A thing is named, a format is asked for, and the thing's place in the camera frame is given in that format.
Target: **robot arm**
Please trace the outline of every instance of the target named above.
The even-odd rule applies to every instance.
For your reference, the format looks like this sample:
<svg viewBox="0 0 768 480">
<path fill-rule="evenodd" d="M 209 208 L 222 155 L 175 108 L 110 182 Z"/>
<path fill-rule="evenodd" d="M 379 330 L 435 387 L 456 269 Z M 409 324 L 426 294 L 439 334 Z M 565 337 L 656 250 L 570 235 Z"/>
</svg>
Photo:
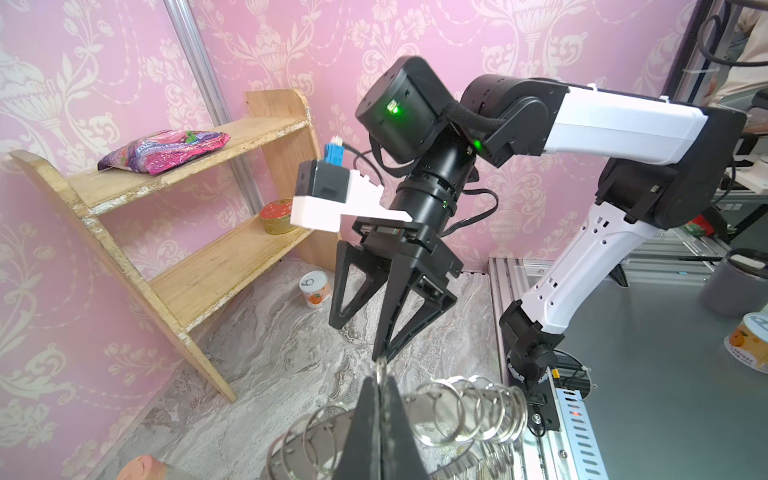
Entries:
<svg viewBox="0 0 768 480">
<path fill-rule="evenodd" d="M 678 227 L 709 206 L 746 120 L 743 113 L 721 108 L 498 75 L 476 78 L 457 102 L 419 57 L 400 58 L 361 100 L 356 116 L 370 133 L 379 165 L 392 170 L 383 165 L 379 145 L 403 165 L 396 171 L 407 177 L 389 207 L 402 211 L 382 215 L 380 207 L 361 208 L 371 202 L 354 187 L 359 172 L 313 161 L 302 170 L 311 185 L 302 183 L 300 173 L 292 222 L 338 230 L 336 214 L 327 222 L 308 220 L 322 216 L 310 197 L 335 201 L 326 211 L 338 215 L 366 215 L 353 226 L 360 246 L 339 243 L 330 323 L 344 326 L 387 282 L 374 359 L 391 359 L 455 303 L 446 275 L 458 275 L 462 264 L 438 235 L 473 181 L 477 156 L 495 167 L 516 154 L 611 157 L 579 234 L 502 316 L 515 378 L 524 386 L 554 365 L 553 349 L 575 310 L 621 259 L 660 228 Z M 344 176 L 352 180 L 340 184 Z M 337 194 L 324 197 L 329 190 Z M 342 308 L 353 263 L 367 281 Z M 409 290 L 422 296 L 424 305 L 390 339 Z"/>
</svg>

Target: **damask pattern wallpaper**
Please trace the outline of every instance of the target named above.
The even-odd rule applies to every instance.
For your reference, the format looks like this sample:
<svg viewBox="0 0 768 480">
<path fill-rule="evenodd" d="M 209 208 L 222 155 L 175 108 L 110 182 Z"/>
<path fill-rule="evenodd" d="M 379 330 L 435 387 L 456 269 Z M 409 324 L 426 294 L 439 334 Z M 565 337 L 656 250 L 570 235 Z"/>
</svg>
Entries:
<svg viewBox="0 0 768 480">
<path fill-rule="evenodd" d="M 210 117 L 162 2 L 0 2 L 0 149 L 64 174 Z M 208 171 L 104 221 L 151 278 L 248 213 Z M 0 478 L 83 479 L 181 357 L 13 164 L 0 163 Z"/>
<path fill-rule="evenodd" d="M 310 100 L 320 141 L 338 134 L 360 150 L 368 149 L 368 136 L 354 117 L 357 103 L 401 55 L 426 58 L 457 98 L 484 73 L 657 95 L 694 5 L 691 0 L 190 3 L 234 117 L 246 113 L 241 98 L 247 89 L 300 88 Z M 346 161 L 351 167 L 351 158 Z M 494 190 L 499 209 L 446 237 L 446 243 L 468 270 L 485 270 L 490 253 L 556 257 L 593 201 L 604 162 L 556 154 L 518 157 L 495 170 L 479 161 L 481 181 L 471 187 Z M 263 163 L 257 163 L 256 175 L 272 200 Z M 385 205 L 395 186 L 386 178 Z M 492 204 L 489 195 L 463 197 L 454 220 Z M 350 224 L 344 235 L 354 240 Z"/>
<path fill-rule="evenodd" d="M 691 0 L 189 0 L 233 117 L 243 91 L 301 88 L 321 141 L 360 148 L 358 100 L 400 55 L 423 55 L 458 98 L 482 73 L 658 94 Z M 210 118 L 160 0 L 0 0 L 0 153 L 64 174 L 149 131 Z M 274 198 L 266 167 L 253 171 Z M 448 243 L 553 257 L 592 201 L 603 159 L 479 163 L 499 211 Z M 104 219 L 147 278 L 247 215 L 226 167 Z M 385 202 L 394 194 L 387 179 Z M 464 197 L 457 219 L 490 207 Z M 83 480 L 181 361 L 25 175 L 0 163 L 0 478 Z"/>
</svg>

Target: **black cable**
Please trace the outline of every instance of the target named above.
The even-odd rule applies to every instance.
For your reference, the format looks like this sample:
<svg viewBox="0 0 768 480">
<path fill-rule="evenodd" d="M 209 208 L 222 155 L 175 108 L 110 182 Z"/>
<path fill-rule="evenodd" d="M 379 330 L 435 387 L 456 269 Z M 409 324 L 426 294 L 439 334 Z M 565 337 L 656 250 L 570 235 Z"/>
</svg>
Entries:
<svg viewBox="0 0 768 480">
<path fill-rule="evenodd" d="M 558 379 L 558 383 L 560 384 L 560 385 L 559 385 L 559 386 L 560 386 L 560 388 L 564 389 L 564 388 L 567 388 L 566 382 L 567 382 L 568 380 L 570 380 L 570 379 L 574 378 L 574 376 L 575 376 L 577 373 L 579 373 L 579 372 L 583 372 L 583 371 L 584 371 L 584 370 L 582 370 L 582 369 L 581 369 L 581 367 L 583 367 L 583 366 L 584 366 L 584 363 L 581 363 L 581 361 L 579 361 L 579 359 L 577 359 L 575 356 L 571 355 L 570 353 L 567 353 L 567 352 L 563 352 L 562 350 L 554 349 L 554 353 L 555 353 L 555 354 L 559 354 L 559 355 L 563 355 L 563 356 L 567 356 L 569 359 L 573 360 L 573 361 L 574 361 L 574 363 L 577 363 L 577 364 L 578 364 L 578 367 L 577 367 L 576 369 L 574 369 L 574 372 L 571 374 L 571 376 L 570 376 L 569 378 L 567 378 L 567 379 L 566 379 L 566 378 L 560 377 L 560 378 Z"/>
<path fill-rule="evenodd" d="M 715 205 L 720 203 L 723 200 L 723 198 L 725 198 L 726 195 L 728 195 L 730 191 L 733 190 L 733 185 L 735 184 L 736 184 L 736 161 L 733 158 L 731 158 L 730 159 L 730 185 L 728 185 L 728 188 L 723 192 L 722 195 L 720 195 L 720 198 L 712 202 L 710 207 L 714 207 Z"/>
<path fill-rule="evenodd" d="M 498 195 L 493 190 L 489 190 L 488 188 L 477 188 L 474 190 L 462 190 L 462 193 L 464 195 L 480 195 L 480 194 L 490 194 L 493 195 L 493 197 L 496 199 L 496 205 L 493 206 L 490 210 L 486 210 L 485 212 L 481 214 L 477 214 L 474 217 L 470 217 L 464 220 L 460 220 L 450 227 L 448 227 L 446 230 L 443 230 L 443 232 L 439 235 L 440 237 L 447 237 L 451 233 L 455 232 L 459 228 L 468 227 L 469 225 L 472 225 L 473 223 L 477 223 L 480 220 L 483 220 L 485 218 L 490 217 L 498 208 Z"/>
<path fill-rule="evenodd" d="M 378 171 L 376 166 L 373 163 L 371 163 L 371 160 L 369 160 L 368 157 L 366 157 L 366 155 L 369 153 L 371 153 L 371 150 L 366 150 L 364 152 L 360 152 L 359 154 L 356 154 L 355 157 L 352 159 L 352 168 L 357 170 L 357 161 L 362 158 L 363 160 L 366 161 L 369 167 L 371 167 L 373 170 Z"/>
<path fill-rule="evenodd" d="M 382 177 L 381 173 L 379 172 L 379 169 L 376 168 L 376 166 L 373 164 L 373 162 L 368 157 L 366 157 L 366 154 L 371 153 L 371 150 L 366 150 L 366 151 L 361 152 L 361 151 L 357 150 L 356 148 L 354 148 L 352 145 L 350 145 L 350 144 L 348 144 L 348 143 L 346 143 L 344 141 L 341 143 L 341 146 L 344 148 L 344 150 L 351 151 L 352 153 L 355 154 L 355 157 L 352 159 L 352 168 L 353 169 L 357 170 L 357 159 L 358 158 L 362 158 L 362 160 L 365 161 L 368 164 L 368 166 L 371 167 L 373 169 L 373 171 L 376 173 L 376 176 L 379 178 L 379 185 L 383 185 L 384 184 L 384 177 Z"/>
<path fill-rule="evenodd" d="M 730 20 L 730 12 L 731 12 L 731 6 L 730 3 L 725 4 L 725 9 L 723 11 L 723 17 L 720 20 L 720 24 L 723 23 L 725 25 L 728 25 L 728 21 Z M 709 19 L 705 19 L 701 25 L 699 25 L 699 29 L 697 30 L 697 34 L 695 35 L 694 39 L 694 46 L 696 48 L 699 48 L 698 45 L 698 38 L 701 35 L 701 32 L 704 30 L 704 27 L 707 26 L 707 22 Z M 712 46 L 710 47 L 709 54 L 714 55 L 715 51 L 717 51 L 717 46 L 720 43 L 720 40 L 723 38 L 723 33 L 725 33 L 725 28 L 715 28 L 714 30 L 714 38 L 712 39 Z M 690 95 L 688 95 L 688 103 L 693 103 L 696 100 L 696 92 L 699 91 L 701 88 L 701 84 L 704 82 L 704 78 L 707 76 L 707 72 L 710 70 L 710 65 L 712 65 L 712 62 L 709 60 L 704 60 L 703 65 L 701 65 L 702 71 L 699 72 L 698 76 L 696 77 L 696 81 L 694 82 L 694 87 L 690 89 Z"/>
<path fill-rule="evenodd" d="M 392 175 L 394 178 L 400 178 L 400 177 L 404 177 L 407 174 L 410 174 L 413 171 L 413 169 L 416 168 L 416 165 L 419 163 L 419 159 L 416 159 L 403 167 L 387 167 L 386 165 L 384 165 L 384 159 L 382 159 L 381 144 L 378 141 L 376 141 L 376 139 L 372 135 L 369 135 L 368 139 L 371 143 L 371 153 L 373 154 L 373 158 L 376 159 L 376 163 L 379 164 L 382 170 Z"/>
<path fill-rule="evenodd" d="M 726 0 L 726 14 L 727 16 L 730 14 L 730 5 L 729 3 L 734 5 L 740 5 L 743 7 L 749 7 L 749 8 L 755 8 L 756 10 L 763 10 L 768 11 L 768 2 L 756 2 L 755 0 Z M 725 24 L 727 24 L 727 17 L 726 21 L 723 22 L 723 19 L 720 18 L 719 15 L 711 15 L 707 20 L 704 20 L 704 23 L 701 24 L 701 28 L 699 28 L 699 33 L 696 38 L 696 46 L 699 48 L 699 51 L 709 61 L 712 61 L 714 63 L 725 65 L 727 67 L 768 67 L 768 61 L 733 61 L 733 60 L 726 60 L 725 58 L 720 58 L 715 56 L 712 52 L 709 51 L 709 49 L 704 45 L 704 31 L 707 29 L 707 25 L 710 22 L 715 22 L 715 39 L 716 42 L 719 41 L 720 38 L 722 38 L 723 29 L 726 27 Z"/>
<path fill-rule="evenodd" d="M 544 435 L 547 435 L 547 429 L 545 427 L 541 427 L 541 435 L 534 432 L 530 425 L 528 426 L 528 431 L 531 433 L 531 435 L 533 435 L 537 439 L 540 439 Z"/>
<path fill-rule="evenodd" d="M 582 376 L 576 376 L 578 373 L 584 373 L 584 375 L 582 375 Z M 563 382 L 562 382 L 563 388 L 567 388 L 567 387 L 568 387 L 568 382 L 570 382 L 571 380 L 574 380 L 574 379 L 583 379 L 585 376 L 587 376 L 587 373 L 586 373 L 584 370 L 575 370 L 575 371 L 574 371 L 574 372 L 571 374 L 571 376 L 569 376 L 568 378 L 566 378 L 565 380 L 563 380 Z"/>
</svg>

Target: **metal ring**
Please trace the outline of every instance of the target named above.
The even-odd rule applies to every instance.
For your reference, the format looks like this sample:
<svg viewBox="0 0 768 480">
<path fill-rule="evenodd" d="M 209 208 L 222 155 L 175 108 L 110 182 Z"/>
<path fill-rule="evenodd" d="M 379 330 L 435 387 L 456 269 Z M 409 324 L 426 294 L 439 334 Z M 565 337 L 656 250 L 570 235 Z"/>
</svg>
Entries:
<svg viewBox="0 0 768 480">
<path fill-rule="evenodd" d="M 272 452 L 275 449 L 275 445 L 283 439 L 285 435 L 281 435 L 274 439 L 272 443 L 270 444 L 270 447 L 266 450 L 266 480 L 276 480 L 275 479 L 275 472 L 272 471 Z"/>
<path fill-rule="evenodd" d="M 447 388 L 457 399 L 458 399 L 458 411 L 459 411 L 459 417 L 460 420 L 458 421 L 458 425 L 456 426 L 456 430 L 453 431 L 451 435 L 446 437 L 443 440 L 432 440 L 427 435 L 419 433 L 415 430 L 416 425 L 411 425 L 411 430 L 413 431 L 413 435 L 424 445 L 427 445 L 429 447 L 443 447 L 447 445 L 451 445 L 453 441 L 456 439 L 459 433 L 464 429 L 465 424 L 465 410 L 464 410 L 464 403 L 461 401 L 461 396 L 458 393 L 458 390 L 451 385 L 446 380 L 432 380 L 431 382 L 423 383 L 416 389 L 416 394 L 418 394 L 421 390 L 423 390 L 425 387 L 430 385 L 439 385 Z"/>
<path fill-rule="evenodd" d="M 283 463 L 283 470 L 286 474 L 288 474 L 289 477 L 291 477 L 293 480 L 302 480 L 299 478 L 298 475 L 293 471 L 291 467 L 288 466 L 288 461 L 286 460 L 286 442 L 288 441 L 288 437 L 291 435 L 291 430 L 293 430 L 293 427 L 299 424 L 299 422 L 302 422 L 306 418 L 306 415 L 302 415 L 299 417 L 298 420 L 296 420 L 294 423 L 291 424 L 290 427 L 288 427 L 288 431 L 283 435 L 283 441 L 280 444 L 280 461 Z"/>
<path fill-rule="evenodd" d="M 522 429 L 528 420 L 528 407 L 522 391 L 518 387 L 499 386 L 499 392 L 509 399 L 509 427 L 503 432 L 498 433 L 490 442 L 497 444 L 508 442 L 510 439 L 517 438 L 522 433 Z"/>
<path fill-rule="evenodd" d="M 503 445 L 503 447 L 505 450 L 504 453 L 507 466 L 511 468 L 515 464 L 515 449 L 512 447 L 511 443 L 506 443 Z"/>
<path fill-rule="evenodd" d="M 332 408 L 332 407 L 336 407 L 338 409 L 341 409 L 343 412 L 348 412 L 349 411 L 348 405 L 343 403 L 343 402 L 328 402 L 327 404 L 325 404 L 325 405 L 321 406 L 320 408 L 318 408 L 317 410 L 315 410 L 315 412 L 306 421 L 306 427 L 304 427 L 304 433 L 301 436 L 301 443 L 302 443 L 302 447 L 304 448 L 304 455 L 306 456 L 306 459 L 310 461 L 310 464 L 312 465 L 312 467 L 315 468 L 315 470 L 318 473 L 323 473 L 325 475 L 333 475 L 333 472 L 336 470 L 336 466 L 335 466 L 335 464 L 336 464 L 336 456 L 339 453 L 339 450 L 336 447 L 336 436 L 333 434 L 333 432 L 329 432 L 330 435 L 331 435 L 331 438 L 333 439 L 333 457 L 331 457 L 331 458 L 333 458 L 333 464 L 332 464 L 331 468 L 325 468 L 323 466 L 317 465 L 315 463 L 315 461 L 312 460 L 312 458 L 310 457 L 310 453 L 306 450 L 307 443 L 311 444 L 311 442 L 312 442 L 311 439 L 310 440 L 306 439 L 306 433 L 310 430 L 312 422 L 315 421 L 315 419 L 320 414 L 320 412 L 322 412 L 325 409 Z M 314 445 L 312 445 L 312 450 L 314 450 L 315 456 L 317 457 L 317 460 L 319 461 L 319 455 L 317 454 L 317 450 L 315 450 Z"/>
<path fill-rule="evenodd" d="M 376 385 L 379 387 L 384 386 L 386 380 L 386 357 L 380 356 L 376 359 Z"/>
<path fill-rule="evenodd" d="M 504 415 L 506 413 L 506 408 L 504 407 L 504 399 L 502 399 L 501 392 L 498 391 L 498 389 L 496 388 L 496 385 L 494 385 L 494 383 L 492 381 L 486 379 L 485 377 L 481 377 L 481 376 L 477 376 L 477 375 L 473 375 L 473 376 L 469 377 L 469 381 L 472 382 L 472 383 L 477 382 L 479 379 L 485 380 L 488 383 L 488 385 L 484 388 L 484 390 L 493 390 L 496 393 L 496 397 L 498 399 L 498 406 L 501 409 L 501 411 L 499 413 L 499 416 L 498 416 L 498 424 L 492 425 L 490 429 L 488 429 L 485 432 L 483 432 L 483 434 L 480 435 L 480 437 L 479 437 L 480 440 L 482 440 L 483 442 L 486 442 L 486 441 L 492 439 L 493 437 L 495 437 L 496 434 L 498 433 L 498 430 L 502 427 L 502 422 L 504 422 Z M 488 414 L 488 424 L 489 425 L 491 425 L 492 415 L 493 415 L 492 413 Z"/>
<path fill-rule="evenodd" d="M 493 447 L 487 443 L 482 443 L 481 451 L 483 453 L 483 457 L 485 457 L 484 466 L 488 469 L 488 473 L 490 474 L 491 478 L 498 478 L 499 467 L 496 461 L 496 457 L 494 456 L 495 452 Z"/>
<path fill-rule="evenodd" d="M 466 435 L 459 435 L 459 436 L 456 437 L 456 442 L 457 443 L 470 442 L 471 440 L 473 440 L 475 438 L 475 436 L 478 434 L 478 432 L 480 432 L 480 428 L 482 428 L 482 420 L 483 420 L 483 417 L 485 416 L 485 406 L 483 404 L 482 393 L 480 392 L 480 390 L 478 390 L 478 388 L 475 386 L 474 383 L 470 382 L 469 379 L 466 379 L 463 376 L 453 376 L 453 377 L 447 379 L 447 381 L 449 383 L 451 383 L 452 385 L 456 384 L 458 382 L 466 382 L 466 383 L 468 383 L 471 386 L 471 388 L 473 390 L 475 390 L 478 393 L 477 401 L 475 402 L 475 415 L 474 415 L 474 417 L 475 417 L 475 427 L 474 427 L 474 429 L 472 431 L 470 431 L 470 433 L 467 433 Z M 464 396 L 465 393 L 466 393 L 466 390 L 465 389 L 461 389 L 462 397 Z M 445 435 L 445 433 L 442 430 L 440 430 L 439 427 L 438 427 L 438 431 L 440 433 L 442 433 L 443 435 Z"/>
</svg>

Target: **round tin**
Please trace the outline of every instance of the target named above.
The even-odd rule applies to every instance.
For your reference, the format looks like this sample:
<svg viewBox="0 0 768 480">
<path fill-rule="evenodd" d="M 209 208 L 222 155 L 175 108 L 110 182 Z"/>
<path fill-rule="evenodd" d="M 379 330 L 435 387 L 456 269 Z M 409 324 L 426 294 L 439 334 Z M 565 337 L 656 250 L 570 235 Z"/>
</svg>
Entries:
<svg viewBox="0 0 768 480">
<path fill-rule="evenodd" d="M 725 348 L 744 365 L 768 373 L 768 314 L 748 313 L 736 331 L 725 337 Z"/>
<path fill-rule="evenodd" d="M 306 304 L 317 308 L 331 297 L 331 286 L 325 272 L 314 270 L 301 277 L 299 288 L 304 294 Z"/>
<path fill-rule="evenodd" d="M 271 204 L 261 209 L 259 218 L 261 219 L 264 230 L 272 235 L 287 233 L 296 228 L 290 224 L 290 211 L 293 206 L 293 199 L 275 200 Z"/>
</svg>

